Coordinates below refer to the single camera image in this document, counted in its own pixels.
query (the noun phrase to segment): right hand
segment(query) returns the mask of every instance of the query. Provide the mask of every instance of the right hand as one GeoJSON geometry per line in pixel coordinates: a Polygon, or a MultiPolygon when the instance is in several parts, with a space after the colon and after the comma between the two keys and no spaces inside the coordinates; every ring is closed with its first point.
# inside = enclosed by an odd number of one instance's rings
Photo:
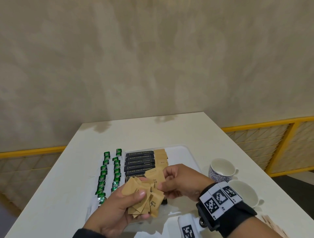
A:
{"type": "Polygon", "coordinates": [[[165,193],[165,198],[170,199],[187,196],[197,202],[201,192],[215,182],[183,164],[168,166],[163,172],[166,182],[160,183],[157,188],[165,193]]]}

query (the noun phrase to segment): wall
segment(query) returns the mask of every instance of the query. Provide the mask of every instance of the wall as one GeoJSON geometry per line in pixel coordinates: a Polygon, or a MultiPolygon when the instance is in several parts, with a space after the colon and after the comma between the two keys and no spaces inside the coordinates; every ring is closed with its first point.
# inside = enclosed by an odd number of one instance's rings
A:
{"type": "Polygon", "coordinates": [[[0,203],[0,238],[5,237],[15,221],[16,217],[12,216],[0,203]]]}
{"type": "Polygon", "coordinates": [[[81,123],[204,111],[314,115],[314,1],[2,1],[0,151],[81,123]]]}

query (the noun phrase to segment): black sleeve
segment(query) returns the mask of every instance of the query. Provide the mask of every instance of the black sleeve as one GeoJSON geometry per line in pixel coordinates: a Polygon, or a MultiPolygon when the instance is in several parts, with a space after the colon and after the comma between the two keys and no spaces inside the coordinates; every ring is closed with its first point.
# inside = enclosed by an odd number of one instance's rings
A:
{"type": "Polygon", "coordinates": [[[87,229],[78,229],[73,238],[106,238],[102,234],[87,229]]]}

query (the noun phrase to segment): white table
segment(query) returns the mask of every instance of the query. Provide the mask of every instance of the white table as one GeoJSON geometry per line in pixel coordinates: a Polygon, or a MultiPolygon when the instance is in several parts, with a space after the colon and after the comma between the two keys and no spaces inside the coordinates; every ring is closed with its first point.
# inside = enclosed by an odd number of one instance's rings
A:
{"type": "Polygon", "coordinates": [[[54,167],[27,204],[6,238],[72,237],[85,221],[99,155],[186,145],[204,174],[214,158],[226,158],[239,168],[239,180],[249,183],[265,200],[262,212],[290,238],[313,237],[314,221],[268,177],[205,113],[147,117],[82,124],[54,167]]]}

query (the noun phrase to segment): woven panel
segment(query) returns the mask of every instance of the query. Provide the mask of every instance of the woven panel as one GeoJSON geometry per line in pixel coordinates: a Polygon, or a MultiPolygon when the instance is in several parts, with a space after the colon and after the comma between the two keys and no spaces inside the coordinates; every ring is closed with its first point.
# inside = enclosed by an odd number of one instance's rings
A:
{"type": "Polygon", "coordinates": [[[0,159],[0,193],[23,210],[60,154],[0,159]]]}
{"type": "Polygon", "coordinates": [[[272,173],[314,166],[314,122],[302,122],[272,173]]]}
{"type": "Polygon", "coordinates": [[[228,132],[227,135],[263,170],[282,140],[288,124],[228,132]]]}

